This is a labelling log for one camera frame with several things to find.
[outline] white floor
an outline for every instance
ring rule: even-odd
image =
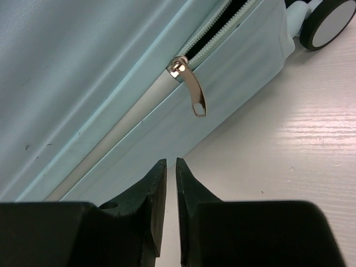
[[[348,266],[356,266],[356,19],[319,52],[299,47],[281,73],[185,159],[223,200],[316,203]],[[158,267],[180,266],[175,190],[170,170]]]

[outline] metal zipper pull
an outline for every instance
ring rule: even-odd
[[[186,82],[189,89],[191,104],[195,116],[206,116],[206,102],[201,86],[194,73],[189,69],[188,59],[184,56],[175,57],[169,64],[167,70],[176,79],[179,75]]]

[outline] light blue suitcase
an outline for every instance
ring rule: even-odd
[[[320,49],[355,8],[3,0],[0,201],[105,202],[158,159],[172,165],[268,83],[293,37]]]

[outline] black wheel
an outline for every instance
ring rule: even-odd
[[[299,0],[284,0],[286,8],[291,6],[291,4],[293,4],[296,1],[299,1]],[[305,3],[309,3],[311,0],[302,0],[302,1],[304,1]]]
[[[356,0],[323,0],[304,21],[300,43],[316,51],[327,46],[349,24],[356,12]]]

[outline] black plastic part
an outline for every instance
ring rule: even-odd
[[[185,54],[191,60],[199,51],[223,28],[225,24],[239,11],[247,0],[232,0],[219,19],[203,35],[203,37]]]
[[[285,0],[285,6],[286,8],[288,8],[291,4],[293,4],[294,2],[299,1],[299,0]],[[302,0],[305,3],[309,3],[311,0]]]
[[[155,266],[166,171],[166,160],[159,161],[101,208],[85,202],[0,204],[0,266]]]
[[[314,204],[223,202],[183,159],[177,159],[176,174],[182,266],[345,266]]]
[[[341,4],[350,1],[350,0],[323,0],[320,5],[317,6],[317,8],[311,13],[311,15],[304,21],[303,27],[300,32],[300,43],[302,46],[304,46],[306,49],[310,51],[317,51],[325,46],[327,46],[329,43],[331,43],[333,40],[335,40],[340,33],[347,27],[347,25],[350,23],[352,18],[355,15],[356,9],[351,17],[351,19],[348,21],[348,23],[342,28],[342,30],[334,36],[329,42],[325,43],[322,46],[315,47],[313,45],[313,38],[315,33],[317,32],[318,28],[320,25],[323,23],[323,21]]]

